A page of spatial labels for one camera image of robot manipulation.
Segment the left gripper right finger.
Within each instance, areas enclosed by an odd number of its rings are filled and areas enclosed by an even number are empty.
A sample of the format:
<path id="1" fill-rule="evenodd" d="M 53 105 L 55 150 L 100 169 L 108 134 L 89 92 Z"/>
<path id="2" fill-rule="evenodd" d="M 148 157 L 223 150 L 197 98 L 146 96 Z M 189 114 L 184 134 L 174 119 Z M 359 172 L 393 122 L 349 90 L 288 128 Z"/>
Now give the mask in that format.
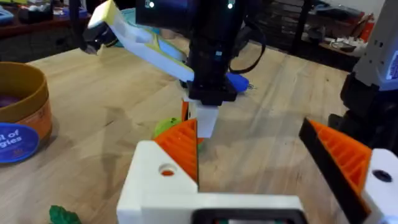
<path id="1" fill-rule="evenodd" d="M 299 138 L 349 223 L 397 224 L 397 156 L 304 118 Z"/>

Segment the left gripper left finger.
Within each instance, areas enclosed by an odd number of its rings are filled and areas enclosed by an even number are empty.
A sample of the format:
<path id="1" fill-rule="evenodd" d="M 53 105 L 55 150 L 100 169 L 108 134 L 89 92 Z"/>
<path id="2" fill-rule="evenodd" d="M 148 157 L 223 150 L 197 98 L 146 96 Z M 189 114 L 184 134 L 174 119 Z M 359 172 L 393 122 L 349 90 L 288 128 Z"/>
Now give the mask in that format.
<path id="1" fill-rule="evenodd" d="M 116 207 L 118 223 L 190 223 L 198 192 L 197 121 L 137 144 Z"/>

